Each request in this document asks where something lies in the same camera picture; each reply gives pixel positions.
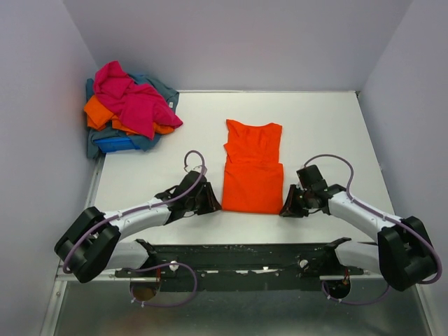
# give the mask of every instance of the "blue bin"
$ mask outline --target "blue bin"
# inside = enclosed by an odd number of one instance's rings
[[[116,151],[126,151],[128,149],[140,149],[134,145],[131,139],[127,136],[117,136],[114,138],[106,138],[94,140],[93,142],[99,147],[103,153],[112,153]]]

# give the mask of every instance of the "orange shirt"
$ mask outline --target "orange shirt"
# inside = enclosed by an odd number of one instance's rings
[[[283,206],[283,165],[279,163],[281,126],[248,126],[227,120],[229,129],[223,210],[279,214]]]
[[[116,130],[122,130],[127,135],[138,134],[134,130],[124,126],[118,119],[118,116],[109,111],[105,105],[103,105],[98,98],[93,95],[84,106],[84,112],[87,113],[87,126],[97,131],[101,131],[106,127],[108,121],[112,121],[112,128]],[[153,123],[155,133],[168,134],[174,132],[174,128],[171,126],[159,125]]]

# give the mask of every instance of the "blue cloth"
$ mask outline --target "blue cloth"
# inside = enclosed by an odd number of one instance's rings
[[[179,102],[179,92],[175,91],[175,89],[172,89],[171,87],[166,86],[158,79],[150,77],[149,75],[132,75],[129,73],[129,76],[134,79],[134,82],[137,85],[141,85],[144,83],[149,83],[150,85],[152,85],[165,99],[169,107],[171,107],[171,109],[176,112],[176,107]],[[85,98],[87,99],[87,102],[90,98],[92,98],[93,94],[93,79],[89,78],[85,83]],[[141,150],[149,151],[157,144],[157,142],[159,142],[162,136],[160,134],[155,134],[154,139],[150,140],[144,135],[126,135],[126,132],[120,131],[118,129],[113,129],[112,125],[108,123],[106,124],[106,128],[101,131],[89,129],[89,134],[87,136],[87,157],[95,158],[100,153],[98,146],[94,142],[95,140],[114,137],[127,137],[131,139],[132,143],[135,146],[140,147]]]

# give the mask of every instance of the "pink cloth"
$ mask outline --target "pink cloth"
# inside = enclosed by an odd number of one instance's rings
[[[124,126],[149,139],[154,137],[153,122],[174,128],[182,125],[182,120],[155,88],[149,84],[135,84],[118,61],[106,64],[97,72],[93,90],[98,100],[117,115]]]

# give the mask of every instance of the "gray floor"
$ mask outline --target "gray floor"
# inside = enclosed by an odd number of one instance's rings
[[[352,300],[384,290],[380,280],[355,282]],[[297,290],[203,292],[189,304],[169,309],[131,304],[127,282],[70,282],[56,335],[429,335],[414,289],[392,291],[379,304],[349,307],[322,293]],[[165,302],[185,293],[163,293]]]

